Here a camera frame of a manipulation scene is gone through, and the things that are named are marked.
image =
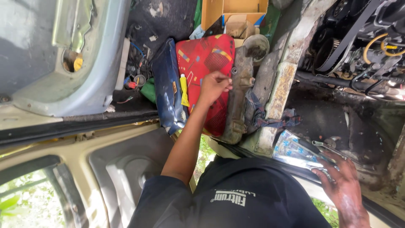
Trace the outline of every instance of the blue vinyl cover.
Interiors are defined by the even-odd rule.
[[[176,46],[169,38],[161,47],[152,62],[152,71],[155,75],[156,105],[160,125],[169,135],[182,129],[187,121],[187,109],[181,104],[181,87],[176,57]]]

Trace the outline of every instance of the yellow wire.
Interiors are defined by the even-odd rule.
[[[379,35],[379,36],[375,37],[375,38],[372,39],[372,40],[367,44],[367,46],[364,48],[364,51],[363,51],[363,59],[364,59],[364,61],[365,61],[367,64],[371,64],[371,61],[367,59],[367,51],[369,50],[370,46],[371,46],[376,40],[380,39],[381,37],[385,37],[385,36],[388,36],[388,33],[384,33],[384,34],[382,34],[382,35]]]
[[[387,55],[387,56],[400,56],[400,55],[402,55],[403,53],[405,53],[405,49],[404,49],[403,51],[401,51],[401,52],[394,53],[394,54],[388,52],[387,49],[385,48],[384,41],[381,42],[381,50],[383,50],[383,51],[384,51],[384,54]]]

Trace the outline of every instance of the black t-shirt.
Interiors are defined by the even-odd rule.
[[[169,176],[145,182],[130,228],[326,228],[302,186],[259,158],[217,157],[194,194]]]

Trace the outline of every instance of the engine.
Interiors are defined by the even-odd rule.
[[[402,88],[404,53],[405,0],[340,0],[320,18],[301,70],[368,95],[377,85]],[[363,91],[356,84],[365,79],[374,87]]]

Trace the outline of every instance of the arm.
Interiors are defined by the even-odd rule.
[[[232,89],[232,80],[216,71],[202,80],[200,97],[187,123],[175,142],[163,167],[162,176],[175,177],[185,185],[190,182],[196,167],[200,137],[209,107],[222,92]]]
[[[350,159],[344,159],[329,151],[324,151],[324,153],[333,158],[339,167],[340,171],[337,171],[325,160],[318,160],[328,170],[334,181],[330,182],[328,177],[318,169],[313,169],[312,172],[318,175],[322,188],[338,210],[339,227],[369,228],[369,214],[362,204],[356,167]]]

